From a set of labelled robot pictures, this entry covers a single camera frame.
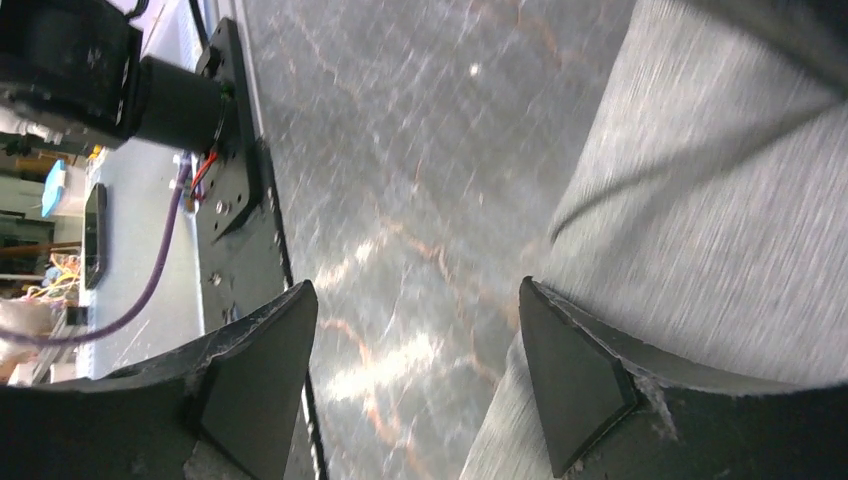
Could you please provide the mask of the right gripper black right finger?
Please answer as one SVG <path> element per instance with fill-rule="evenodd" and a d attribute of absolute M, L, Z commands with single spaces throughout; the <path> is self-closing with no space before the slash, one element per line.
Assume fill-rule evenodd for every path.
<path fill-rule="evenodd" d="M 803 389 L 658 349 L 526 277 L 524 342 L 562 479 L 843 479 L 847 388 Z"/>

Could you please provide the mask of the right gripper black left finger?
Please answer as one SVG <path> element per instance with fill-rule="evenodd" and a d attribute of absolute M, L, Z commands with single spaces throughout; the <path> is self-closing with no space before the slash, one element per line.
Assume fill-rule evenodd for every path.
<path fill-rule="evenodd" d="M 303 281 L 177 349 L 92 380 L 1 390 L 5 479 L 280 479 L 318 313 Z"/>

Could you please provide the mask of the grey cloth napkin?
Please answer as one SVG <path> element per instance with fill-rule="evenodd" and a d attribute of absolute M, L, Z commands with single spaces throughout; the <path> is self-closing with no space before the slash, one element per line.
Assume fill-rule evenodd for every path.
<path fill-rule="evenodd" d="M 847 388 L 847 5 L 638 1 L 533 279 L 711 368 Z M 465 479 L 556 479 L 516 335 Z"/>

